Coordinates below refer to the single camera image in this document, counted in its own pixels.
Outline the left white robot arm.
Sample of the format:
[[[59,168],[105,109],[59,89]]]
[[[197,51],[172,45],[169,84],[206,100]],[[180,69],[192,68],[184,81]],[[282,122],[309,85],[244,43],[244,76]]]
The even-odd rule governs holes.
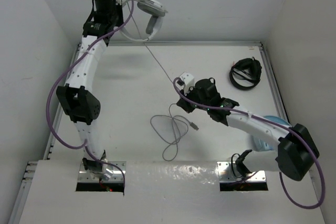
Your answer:
[[[85,145],[83,166],[95,177],[105,175],[107,159],[96,122],[101,103],[92,93],[92,84],[98,62],[111,37],[109,32],[118,22],[116,0],[92,0],[91,13],[83,25],[78,64],[71,70],[65,85],[56,90],[65,114],[74,123],[80,141]]]

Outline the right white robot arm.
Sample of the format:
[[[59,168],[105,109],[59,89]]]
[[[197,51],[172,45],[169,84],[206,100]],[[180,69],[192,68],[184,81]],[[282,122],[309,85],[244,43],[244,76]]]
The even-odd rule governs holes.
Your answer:
[[[283,125],[251,113],[238,102],[224,98],[213,78],[195,81],[189,73],[175,78],[173,87],[185,112],[204,110],[215,122],[232,127],[262,140],[271,150],[245,150],[235,161],[234,171],[246,177],[258,170],[276,171],[294,181],[301,181],[317,164],[319,151],[308,131],[301,125]]]

